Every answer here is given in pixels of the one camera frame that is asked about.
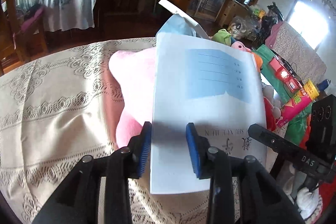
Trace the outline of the pink yellow snack tube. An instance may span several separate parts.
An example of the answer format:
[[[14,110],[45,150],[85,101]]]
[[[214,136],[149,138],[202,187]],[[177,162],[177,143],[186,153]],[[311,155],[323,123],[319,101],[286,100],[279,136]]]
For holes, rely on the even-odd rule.
[[[280,118],[276,119],[277,127],[282,127],[297,116],[304,108],[319,96],[319,91],[311,79],[280,108]]]

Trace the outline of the cream lace tablecloth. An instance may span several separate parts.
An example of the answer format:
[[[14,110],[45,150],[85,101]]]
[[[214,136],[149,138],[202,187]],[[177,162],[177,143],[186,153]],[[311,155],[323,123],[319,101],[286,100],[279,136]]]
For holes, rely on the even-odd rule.
[[[1,77],[1,193],[22,223],[32,223],[50,195],[84,156],[118,147],[110,136],[106,97],[123,102],[109,71],[117,51],[156,47],[148,39],[108,40],[61,51]],[[150,163],[129,180],[134,223],[204,223],[209,189],[150,192]]]

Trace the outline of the orange plush toy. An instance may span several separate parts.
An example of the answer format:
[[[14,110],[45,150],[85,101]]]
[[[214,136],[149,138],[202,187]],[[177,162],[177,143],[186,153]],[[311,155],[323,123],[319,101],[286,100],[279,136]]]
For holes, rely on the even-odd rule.
[[[253,57],[255,59],[255,62],[256,62],[256,68],[257,68],[258,72],[260,73],[261,70],[262,70],[263,60],[257,53],[252,52],[252,55],[253,55]]]

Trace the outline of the white gloved hand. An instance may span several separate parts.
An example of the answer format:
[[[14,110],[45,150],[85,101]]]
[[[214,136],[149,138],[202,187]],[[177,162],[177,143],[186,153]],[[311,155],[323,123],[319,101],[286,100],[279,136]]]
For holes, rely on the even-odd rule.
[[[316,223],[322,214],[323,201],[319,193],[319,184],[313,190],[305,185],[307,174],[296,170],[292,163],[289,165],[289,178],[282,189],[291,202],[298,207],[298,211],[305,223]]]

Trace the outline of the dark wooden cabinet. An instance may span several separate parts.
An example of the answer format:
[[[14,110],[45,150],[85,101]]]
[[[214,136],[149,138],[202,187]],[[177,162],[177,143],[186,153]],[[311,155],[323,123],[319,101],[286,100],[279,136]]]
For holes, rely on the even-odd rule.
[[[105,18],[117,15],[135,15],[139,13],[140,0],[96,0],[93,8],[94,24],[102,28]]]

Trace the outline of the pink plush pig toy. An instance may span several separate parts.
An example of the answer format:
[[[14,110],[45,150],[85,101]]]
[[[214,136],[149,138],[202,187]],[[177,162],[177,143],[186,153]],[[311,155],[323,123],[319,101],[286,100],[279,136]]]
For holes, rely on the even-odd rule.
[[[236,42],[232,43],[231,47],[234,48],[234,49],[237,49],[237,50],[244,51],[244,52],[249,52],[249,53],[252,52],[249,48],[247,48],[247,47],[246,47],[242,42],[240,42],[240,41],[236,41]]]

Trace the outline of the white blue exercise book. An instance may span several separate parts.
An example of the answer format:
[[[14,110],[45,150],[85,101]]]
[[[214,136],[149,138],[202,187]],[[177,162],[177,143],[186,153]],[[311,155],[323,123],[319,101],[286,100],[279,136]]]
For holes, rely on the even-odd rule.
[[[207,190],[194,174],[186,140],[193,123],[199,135],[228,155],[252,155],[262,164],[267,149],[248,135],[266,126],[260,74],[252,53],[193,36],[157,35],[150,192],[181,194]]]

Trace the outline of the light blue plastic bag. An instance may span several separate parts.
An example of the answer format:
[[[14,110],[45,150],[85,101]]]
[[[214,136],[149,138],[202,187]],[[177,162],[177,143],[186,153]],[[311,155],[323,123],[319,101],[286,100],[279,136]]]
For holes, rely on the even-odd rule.
[[[189,22],[179,14],[173,14],[171,17],[169,17],[169,19],[163,24],[163,26],[161,26],[155,36],[161,33],[171,33],[193,37],[198,36],[191,24],[189,24]]]

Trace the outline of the peppa pig plush red dress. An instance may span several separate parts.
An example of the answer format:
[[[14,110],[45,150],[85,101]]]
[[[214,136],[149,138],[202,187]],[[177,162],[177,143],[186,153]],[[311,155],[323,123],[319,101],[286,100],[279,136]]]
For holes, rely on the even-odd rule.
[[[264,97],[265,115],[266,115],[266,128],[269,131],[276,129],[276,119],[280,118],[281,111],[278,107],[274,106],[268,98]]]

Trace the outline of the pink plush cushion green top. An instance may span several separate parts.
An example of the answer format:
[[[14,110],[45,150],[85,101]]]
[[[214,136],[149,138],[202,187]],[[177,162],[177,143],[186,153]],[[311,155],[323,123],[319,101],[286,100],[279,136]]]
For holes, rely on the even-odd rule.
[[[143,124],[153,120],[157,61],[156,47],[117,51],[109,59],[109,71],[123,99],[116,103],[106,97],[104,103],[110,136],[118,148],[127,146],[131,137],[140,134]]]

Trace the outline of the wooden chair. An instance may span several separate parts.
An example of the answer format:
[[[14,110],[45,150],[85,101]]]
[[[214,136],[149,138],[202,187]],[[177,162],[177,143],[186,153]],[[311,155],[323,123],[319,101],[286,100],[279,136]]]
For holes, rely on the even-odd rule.
[[[13,54],[23,63],[31,61],[28,44],[36,36],[44,53],[49,53],[46,42],[43,16],[45,9],[34,5],[19,16],[15,0],[6,0],[6,8],[1,8],[1,60]]]

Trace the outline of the green plush toy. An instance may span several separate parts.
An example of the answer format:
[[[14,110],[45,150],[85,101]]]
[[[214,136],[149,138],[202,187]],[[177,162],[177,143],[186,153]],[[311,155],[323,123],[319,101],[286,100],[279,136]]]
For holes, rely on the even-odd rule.
[[[216,34],[211,38],[212,41],[231,46],[231,34],[226,29],[218,30]]]

